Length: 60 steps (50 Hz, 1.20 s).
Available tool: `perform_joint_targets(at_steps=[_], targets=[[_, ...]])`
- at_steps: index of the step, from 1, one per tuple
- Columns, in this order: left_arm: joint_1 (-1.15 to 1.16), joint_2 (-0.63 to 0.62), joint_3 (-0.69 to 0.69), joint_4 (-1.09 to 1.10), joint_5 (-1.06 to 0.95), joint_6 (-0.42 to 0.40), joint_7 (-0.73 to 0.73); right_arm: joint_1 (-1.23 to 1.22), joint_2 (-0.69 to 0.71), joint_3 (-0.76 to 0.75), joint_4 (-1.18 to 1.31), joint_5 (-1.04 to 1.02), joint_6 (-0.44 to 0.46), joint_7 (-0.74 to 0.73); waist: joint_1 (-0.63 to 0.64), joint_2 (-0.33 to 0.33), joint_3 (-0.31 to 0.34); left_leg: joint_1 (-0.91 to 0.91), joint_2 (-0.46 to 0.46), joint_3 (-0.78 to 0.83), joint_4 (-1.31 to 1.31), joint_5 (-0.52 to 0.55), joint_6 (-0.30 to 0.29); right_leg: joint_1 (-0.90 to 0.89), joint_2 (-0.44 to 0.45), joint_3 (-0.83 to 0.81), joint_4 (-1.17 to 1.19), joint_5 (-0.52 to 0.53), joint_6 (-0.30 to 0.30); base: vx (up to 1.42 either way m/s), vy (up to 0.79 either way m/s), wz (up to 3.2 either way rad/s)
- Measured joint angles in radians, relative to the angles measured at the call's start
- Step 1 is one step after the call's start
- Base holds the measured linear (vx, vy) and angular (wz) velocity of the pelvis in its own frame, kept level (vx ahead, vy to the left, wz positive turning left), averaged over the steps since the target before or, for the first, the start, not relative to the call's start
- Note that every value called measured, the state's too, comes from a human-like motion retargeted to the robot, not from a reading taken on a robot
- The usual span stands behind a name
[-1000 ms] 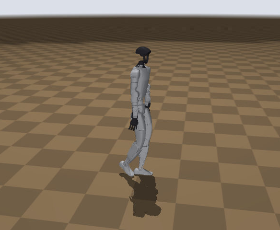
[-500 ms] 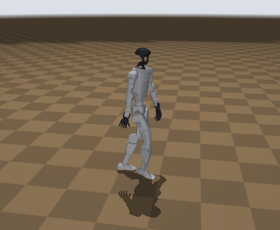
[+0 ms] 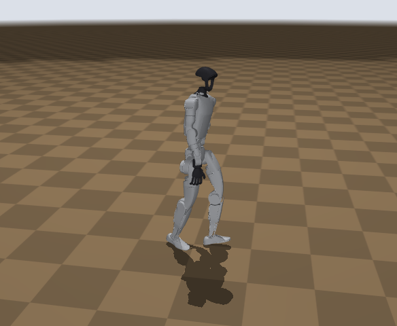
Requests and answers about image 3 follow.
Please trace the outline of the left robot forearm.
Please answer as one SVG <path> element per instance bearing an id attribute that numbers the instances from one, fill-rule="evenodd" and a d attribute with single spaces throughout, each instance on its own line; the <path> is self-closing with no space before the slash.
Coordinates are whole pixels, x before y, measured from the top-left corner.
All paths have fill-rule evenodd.
<path id="1" fill-rule="evenodd" d="M 207 135 L 207 134 L 206 134 Z M 205 136 L 206 137 L 206 136 Z M 205 144 L 205 138 L 202 139 L 201 141 L 201 146 L 203 146 Z"/>

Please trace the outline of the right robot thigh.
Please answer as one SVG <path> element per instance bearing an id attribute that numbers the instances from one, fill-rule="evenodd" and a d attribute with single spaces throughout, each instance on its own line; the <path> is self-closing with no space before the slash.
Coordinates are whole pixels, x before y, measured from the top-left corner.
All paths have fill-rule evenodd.
<path id="1" fill-rule="evenodd" d="M 179 166 L 180 172 L 184 173 L 188 176 L 185 176 L 184 181 L 184 198 L 180 199 L 185 203 L 186 212 L 192 208 L 193 204 L 195 203 L 196 197 L 199 192 L 199 185 L 190 185 L 192 181 L 192 172 L 194 167 L 192 166 L 192 156 L 188 156 L 186 160 L 182 160 Z M 200 181 L 199 181 L 200 182 Z M 196 180 L 197 183 L 197 180 Z M 178 202 L 179 202 L 178 201 Z"/>

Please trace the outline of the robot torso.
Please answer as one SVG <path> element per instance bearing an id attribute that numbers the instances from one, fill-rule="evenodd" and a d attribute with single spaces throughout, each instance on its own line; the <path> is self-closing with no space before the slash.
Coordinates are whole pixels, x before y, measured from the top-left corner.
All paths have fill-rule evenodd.
<path id="1" fill-rule="evenodd" d="M 204 93 L 200 92 L 198 93 L 198 95 L 197 93 L 191 94 L 188 98 L 198 98 L 198 109 L 196 110 L 195 123 L 193 124 L 193 128 L 195 128 L 198 132 L 196 139 L 198 140 L 198 146 L 200 148 L 199 150 L 201 151 L 201 160 L 203 161 L 205 158 L 205 148 L 201 146 L 201 141 L 203 138 L 205 138 L 207 134 L 209 123 L 213 113 L 213 97 L 210 96 L 209 94 L 207 94 L 208 97 L 204 97 L 201 96 L 204 95 Z M 185 117 L 184 117 L 184 135 L 186 135 Z M 192 156 L 190 146 L 188 146 L 188 148 L 185 150 L 185 157 L 187 158 L 188 156 Z"/>

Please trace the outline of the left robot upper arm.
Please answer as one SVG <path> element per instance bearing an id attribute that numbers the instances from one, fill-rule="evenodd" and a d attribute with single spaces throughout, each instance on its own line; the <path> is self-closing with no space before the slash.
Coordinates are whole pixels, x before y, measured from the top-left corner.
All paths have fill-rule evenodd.
<path id="1" fill-rule="evenodd" d="M 213 97 L 213 106 L 215 106 L 215 103 L 216 103 L 216 99 Z M 208 130 L 209 130 L 209 128 L 210 128 L 210 125 L 211 125 L 211 123 L 209 123 Z"/>

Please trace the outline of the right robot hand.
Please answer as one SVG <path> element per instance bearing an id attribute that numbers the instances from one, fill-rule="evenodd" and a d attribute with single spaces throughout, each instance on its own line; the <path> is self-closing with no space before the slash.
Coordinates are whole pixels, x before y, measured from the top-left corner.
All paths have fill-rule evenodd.
<path id="1" fill-rule="evenodd" d="M 205 174 L 203 172 L 203 169 L 201 168 L 202 164 L 200 166 L 195 166 L 195 160 L 193 159 L 192 166 L 194 167 L 194 170 L 192 172 L 192 181 L 191 181 L 190 185 L 201 184 L 203 182 L 202 177 L 205 179 Z M 196 183 L 196 180 L 197 180 L 197 183 Z"/>

